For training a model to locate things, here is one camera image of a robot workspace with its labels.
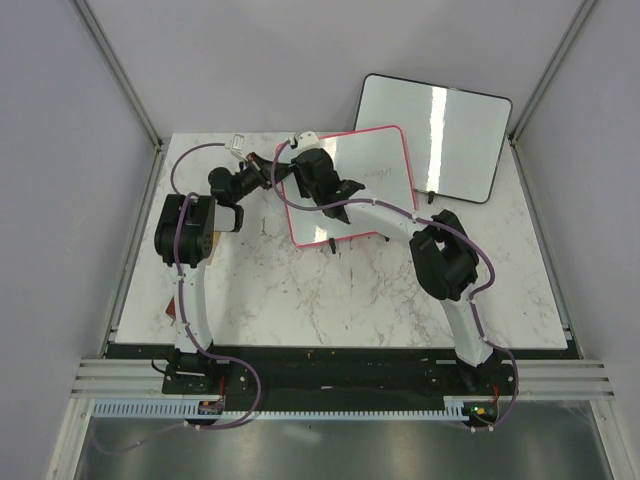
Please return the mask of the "pink framed whiteboard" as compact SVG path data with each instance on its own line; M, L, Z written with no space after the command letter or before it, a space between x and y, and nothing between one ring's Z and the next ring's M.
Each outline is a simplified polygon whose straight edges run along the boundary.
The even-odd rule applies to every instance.
M389 125L318 137L318 148L328 152L339 176L365 185L366 190L358 192L358 196L374 196L405 211L417 209L411 165L400 127ZM291 162L300 153L284 144L278 146L277 152L280 164ZM305 212L290 206L285 210L291 239L298 247L325 244L329 238L341 241L373 233L360 224L330 219L320 211Z

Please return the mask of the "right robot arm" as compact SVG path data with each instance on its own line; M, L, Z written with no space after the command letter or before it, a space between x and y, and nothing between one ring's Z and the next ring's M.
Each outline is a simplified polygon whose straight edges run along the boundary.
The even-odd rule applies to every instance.
M409 247L420 287L440 301L454 337L454 350L464 362L458 381L467 392L483 392L494 381L486 362L494 353L475 304L482 289L476 285L477 267L486 256L466 235L458 217L443 210L430 219L377 199L365 186L343 180L329 154L319 147L295 147L291 161L301 196L331 219L378 233Z

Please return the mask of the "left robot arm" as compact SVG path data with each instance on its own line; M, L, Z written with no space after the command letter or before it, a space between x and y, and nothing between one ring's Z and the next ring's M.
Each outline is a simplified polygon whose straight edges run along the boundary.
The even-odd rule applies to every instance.
M208 175L208 195L166 196L154 234L154 247L173 274L177 322L175 348L196 354L213 345L205 302L205 270L217 246L218 233L238 232L244 220L239 202L261 188L269 190L294 172L254 153L240 170L217 167Z

